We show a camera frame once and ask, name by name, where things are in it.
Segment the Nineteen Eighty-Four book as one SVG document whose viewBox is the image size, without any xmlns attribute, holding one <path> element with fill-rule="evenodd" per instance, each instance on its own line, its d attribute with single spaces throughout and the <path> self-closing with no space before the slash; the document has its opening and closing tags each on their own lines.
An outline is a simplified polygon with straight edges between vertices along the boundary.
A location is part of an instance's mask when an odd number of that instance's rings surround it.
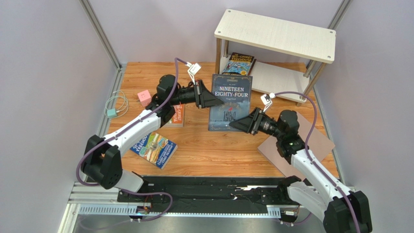
<svg viewBox="0 0 414 233">
<path fill-rule="evenodd" d="M 230 122 L 246 117 L 250 113 L 252 76 L 212 75 L 211 92 L 224 103 L 213 106 L 209 112 L 208 130 L 211 132 L 237 132 Z"/>
</svg>

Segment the orange treehouse book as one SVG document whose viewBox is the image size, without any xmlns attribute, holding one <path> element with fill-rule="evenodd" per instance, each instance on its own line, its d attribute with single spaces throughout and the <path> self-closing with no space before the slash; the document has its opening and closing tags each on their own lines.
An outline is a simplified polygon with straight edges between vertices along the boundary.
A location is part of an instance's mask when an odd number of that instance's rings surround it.
<svg viewBox="0 0 414 233">
<path fill-rule="evenodd" d="M 174 106 L 175 114 L 172 118 L 164 125 L 165 127 L 184 127 L 184 116 L 185 116 L 185 105 L 175 105 Z"/>
</svg>

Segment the black 169-storey treehouse book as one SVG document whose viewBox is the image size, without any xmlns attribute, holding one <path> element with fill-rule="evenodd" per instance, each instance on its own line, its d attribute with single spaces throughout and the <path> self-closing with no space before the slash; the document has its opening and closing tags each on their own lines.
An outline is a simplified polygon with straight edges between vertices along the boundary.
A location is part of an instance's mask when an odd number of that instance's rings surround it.
<svg viewBox="0 0 414 233">
<path fill-rule="evenodd" d="M 248 76 L 251 74 L 255 62 L 254 56 L 233 52 L 224 66 L 222 74 Z"/>
</svg>

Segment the blue 91-storey treehouse book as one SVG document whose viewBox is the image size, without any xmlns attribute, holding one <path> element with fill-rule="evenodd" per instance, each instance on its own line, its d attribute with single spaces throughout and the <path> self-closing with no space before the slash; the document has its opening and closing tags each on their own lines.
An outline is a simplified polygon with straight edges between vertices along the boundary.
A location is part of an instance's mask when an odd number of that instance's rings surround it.
<svg viewBox="0 0 414 233">
<path fill-rule="evenodd" d="M 159 169 L 164 169 L 177 149 L 176 143 L 156 132 L 144 136 L 130 148 L 132 152 Z"/>
</svg>

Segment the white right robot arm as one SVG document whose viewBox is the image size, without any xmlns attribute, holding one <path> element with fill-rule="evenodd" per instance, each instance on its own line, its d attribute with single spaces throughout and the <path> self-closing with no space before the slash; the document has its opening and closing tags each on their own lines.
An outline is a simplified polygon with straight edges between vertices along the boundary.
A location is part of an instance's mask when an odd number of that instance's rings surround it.
<svg viewBox="0 0 414 233">
<path fill-rule="evenodd" d="M 277 151 L 313 185 L 309 188 L 295 176 L 283 185 L 288 198 L 307 208 L 327 233 L 370 233 L 373 230 L 369 200 L 362 191 L 352 191 L 336 179 L 313 155 L 300 137 L 297 113 L 284 110 L 277 120 L 255 108 L 248 116 L 229 123 L 252 135 L 263 132 L 276 138 Z"/>
</svg>

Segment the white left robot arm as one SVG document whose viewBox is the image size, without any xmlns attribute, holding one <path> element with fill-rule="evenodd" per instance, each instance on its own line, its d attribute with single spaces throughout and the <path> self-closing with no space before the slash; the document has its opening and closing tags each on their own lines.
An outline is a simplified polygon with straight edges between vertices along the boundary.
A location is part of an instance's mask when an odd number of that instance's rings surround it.
<svg viewBox="0 0 414 233">
<path fill-rule="evenodd" d="M 156 87 L 152 101 L 138 117 L 104 137 L 91 136 L 86 144 L 85 154 L 76 168 L 86 174 L 93 183 L 83 182 L 85 186 L 113 187 L 136 193 L 145 180 L 138 174 L 124 170 L 121 158 L 139 140 L 163 127 L 175 114 L 174 106 L 195 103 L 198 108 L 222 105 L 223 101 L 214 96 L 202 80 L 196 80 L 187 87 L 179 86 L 174 75 L 164 75 Z"/>
</svg>

